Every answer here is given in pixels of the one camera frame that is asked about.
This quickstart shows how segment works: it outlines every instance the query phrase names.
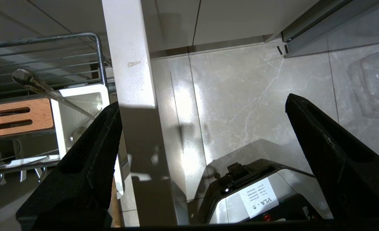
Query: white cabinet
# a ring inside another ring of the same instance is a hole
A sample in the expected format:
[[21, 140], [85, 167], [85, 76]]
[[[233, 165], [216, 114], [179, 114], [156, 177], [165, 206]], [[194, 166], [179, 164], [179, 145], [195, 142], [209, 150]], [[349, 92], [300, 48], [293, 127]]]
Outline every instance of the white cabinet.
[[199, 0], [142, 0], [150, 51], [191, 46]]
[[318, 0], [201, 0], [194, 45], [279, 34]]
[[69, 31], [106, 32], [100, 0], [30, 0]]

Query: marble floor tile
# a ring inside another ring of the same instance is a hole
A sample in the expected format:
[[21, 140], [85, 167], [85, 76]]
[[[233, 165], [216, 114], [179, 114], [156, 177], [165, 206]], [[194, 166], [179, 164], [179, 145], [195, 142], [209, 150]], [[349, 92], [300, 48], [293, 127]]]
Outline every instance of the marble floor tile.
[[138, 212], [131, 210], [122, 213], [125, 227], [139, 227]]
[[153, 78], [168, 74], [172, 81], [183, 149], [186, 200], [202, 198], [209, 185], [204, 145], [188, 55], [152, 60]]
[[265, 158], [311, 172], [285, 113], [289, 93], [337, 121], [328, 54], [285, 59], [281, 43], [190, 55], [207, 170]]
[[371, 116], [362, 110], [367, 101], [360, 99], [361, 92], [356, 73], [362, 72], [360, 60], [379, 52], [379, 44], [361, 48], [330, 52], [339, 123], [369, 148], [379, 154], [379, 112]]
[[211, 203], [210, 196], [187, 201], [189, 224], [203, 224]]
[[132, 187], [131, 174], [128, 174], [127, 177], [125, 177], [124, 184], [125, 184], [125, 191], [124, 191], [124, 194], [120, 198], [122, 212], [136, 210], [137, 204], [135, 202], [135, 195], [134, 195], [134, 188]]

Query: white label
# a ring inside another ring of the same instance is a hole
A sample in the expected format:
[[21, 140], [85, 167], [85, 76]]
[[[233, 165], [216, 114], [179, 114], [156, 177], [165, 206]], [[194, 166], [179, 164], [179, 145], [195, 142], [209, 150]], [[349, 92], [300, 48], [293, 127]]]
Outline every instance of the white label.
[[279, 205], [268, 178], [260, 180], [238, 193], [250, 218]]

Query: metal wire rack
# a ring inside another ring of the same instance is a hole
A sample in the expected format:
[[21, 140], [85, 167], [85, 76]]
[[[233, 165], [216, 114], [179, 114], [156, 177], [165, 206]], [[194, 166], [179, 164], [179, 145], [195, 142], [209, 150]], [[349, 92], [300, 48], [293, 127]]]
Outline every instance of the metal wire rack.
[[[110, 59], [103, 54], [100, 37], [94, 32], [0, 42], [0, 102], [38, 97], [12, 81], [11, 74], [18, 68], [37, 73], [49, 86], [59, 90], [96, 83], [109, 88], [106, 67], [111, 66]], [[18, 136], [52, 133], [55, 133], [54, 129]], [[18, 136], [1, 137], [0, 142], [14, 143]], [[5, 183], [4, 174], [20, 171], [20, 181], [23, 181], [30, 169], [36, 170], [42, 180], [47, 167], [56, 165], [60, 160], [58, 149], [24, 159], [20, 159], [18, 153], [5, 157], [0, 151], [0, 185]]]
[[101, 83], [108, 87], [105, 68], [112, 66], [103, 55], [98, 35], [82, 32], [26, 38], [0, 43], [0, 98], [30, 94], [11, 80], [18, 68], [37, 73], [54, 89]]

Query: black machine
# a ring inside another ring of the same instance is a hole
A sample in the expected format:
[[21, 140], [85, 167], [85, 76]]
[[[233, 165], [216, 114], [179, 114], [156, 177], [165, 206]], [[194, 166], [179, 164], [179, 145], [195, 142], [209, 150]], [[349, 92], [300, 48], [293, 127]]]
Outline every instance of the black machine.
[[[286, 113], [314, 176], [266, 160], [246, 166], [233, 164], [219, 180], [212, 208], [219, 208], [223, 199], [229, 204], [243, 203], [240, 211], [230, 211], [236, 215], [233, 222], [242, 223], [169, 228], [379, 229], [379, 156], [305, 98], [290, 94]], [[121, 131], [116, 102], [99, 114], [16, 213], [21, 229], [108, 228], [111, 217], [107, 209]], [[322, 197], [311, 197], [314, 193], [302, 188], [288, 192], [279, 187], [283, 182], [295, 187], [291, 180], [297, 176], [309, 184], [315, 182], [317, 186], [309, 188], [321, 190]], [[314, 206], [313, 200], [325, 201], [327, 206], [322, 207], [322, 203]], [[206, 223], [225, 223], [219, 222], [225, 218], [216, 216], [215, 211], [210, 210]], [[323, 220], [332, 216], [333, 220]], [[257, 222], [276, 220], [286, 222]]]

